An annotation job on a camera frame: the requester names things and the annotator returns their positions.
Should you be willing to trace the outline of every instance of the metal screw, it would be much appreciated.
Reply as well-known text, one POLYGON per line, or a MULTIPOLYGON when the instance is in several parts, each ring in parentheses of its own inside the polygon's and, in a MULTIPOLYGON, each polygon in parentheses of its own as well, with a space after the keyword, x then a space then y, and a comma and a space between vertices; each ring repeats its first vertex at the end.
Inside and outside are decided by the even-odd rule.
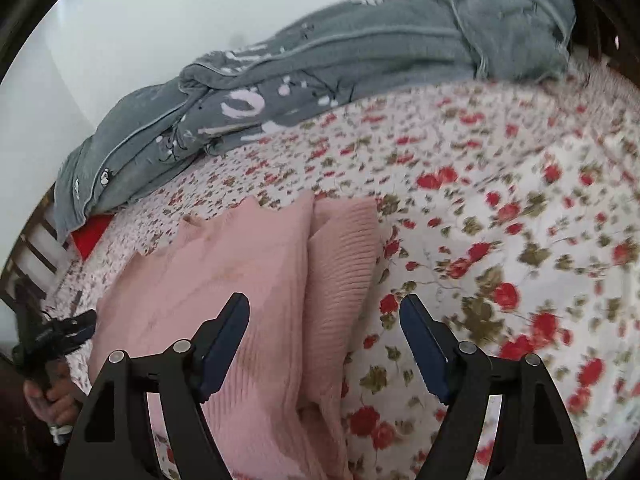
POLYGON ((109 354, 110 363, 119 363, 124 359, 124 352, 122 350, 116 350, 109 354))
POLYGON ((478 347, 474 345, 471 341, 463 341, 458 345, 458 348, 460 348, 460 351, 463 354, 469 354, 469 355, 475 354, 476 350, 478 350, 478 347))
POLYGON ((524 360, 531 366, 538 366, 542 362, 540 357, 538 357, 536 354, 527 354, 524 357, 524 360))
POLYGON ((189 348, 191 348, 191 342, 186 339, 180 339, 174 343, 174 352, 178 354, 184 354, 189 348))

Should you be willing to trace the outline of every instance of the bed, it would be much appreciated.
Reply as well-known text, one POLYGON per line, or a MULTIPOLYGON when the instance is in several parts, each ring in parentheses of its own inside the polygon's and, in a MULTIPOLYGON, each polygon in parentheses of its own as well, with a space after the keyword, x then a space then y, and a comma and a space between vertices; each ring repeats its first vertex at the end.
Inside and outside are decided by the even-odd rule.
MULTIPOLYGON (((557 381, 589 478, 605 478, 640 428, 638 91, 574 62, 540 86, 469 82, 360 101, 257 144, 204 158, 120 212, 91 257, 49 295, 55 316, 95 307, 135 252, 254 195, 281 208, 316 196, 375 196, 381 256, 345 362, 342 416, 355 478, 412 478, 444 407, 427 393, 398 327, 418 294, 459 339, 557 381), (385 431, 359 436, 371 418, 385 431)), ((70 357, 88 390, 90 347, 70 357)), ((482 478, 494 399, 470 478, 482 478)), ((177 478, 166 442, 157 442, 177 478)))

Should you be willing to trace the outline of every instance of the human hand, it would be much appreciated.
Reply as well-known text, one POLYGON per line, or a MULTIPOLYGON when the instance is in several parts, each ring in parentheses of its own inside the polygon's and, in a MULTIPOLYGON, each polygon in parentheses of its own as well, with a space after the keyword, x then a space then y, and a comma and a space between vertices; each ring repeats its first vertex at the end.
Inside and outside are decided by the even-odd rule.
POLYGON ((52 387, 46 395, 34 381, 26 380, 23 387, 24 397, 40 420, 47 424, 72 426, 80 413, 77 401, 83 400, 84 393, 71 380, 66 360, 57 361, 52 371, 52 387))

